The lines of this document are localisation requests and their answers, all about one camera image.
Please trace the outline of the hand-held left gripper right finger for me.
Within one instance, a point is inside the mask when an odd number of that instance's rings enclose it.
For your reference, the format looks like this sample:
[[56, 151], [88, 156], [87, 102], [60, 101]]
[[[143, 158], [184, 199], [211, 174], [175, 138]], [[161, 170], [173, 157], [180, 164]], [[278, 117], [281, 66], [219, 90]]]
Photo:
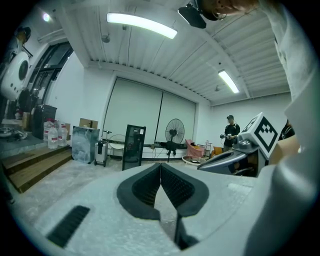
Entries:
[[196, 215], [209, 198], [207, 185], [167, 163], [160, 168], [161, 186], [181, 217]]

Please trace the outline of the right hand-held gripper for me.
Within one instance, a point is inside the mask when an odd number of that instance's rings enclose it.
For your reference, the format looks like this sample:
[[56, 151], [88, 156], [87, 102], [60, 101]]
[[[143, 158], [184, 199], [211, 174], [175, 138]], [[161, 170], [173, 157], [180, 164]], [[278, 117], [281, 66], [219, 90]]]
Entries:
[[263, 112], [253, 117], [233, 141], [232, 148], [244, 153], [259, 149], [266, 160], [269, 160], [279, 133], [266, 118]]

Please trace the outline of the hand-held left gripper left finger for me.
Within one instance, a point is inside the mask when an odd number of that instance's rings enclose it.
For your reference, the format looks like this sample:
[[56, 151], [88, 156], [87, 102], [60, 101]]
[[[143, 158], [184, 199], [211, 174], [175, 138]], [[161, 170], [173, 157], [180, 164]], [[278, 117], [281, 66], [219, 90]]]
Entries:
[[122, 207], [133, 217], [160, 220], [155, 209], [157, 192], [161, 185], [161, 165], [151, 167], [127, 178], [117, 188], [116, 196]]

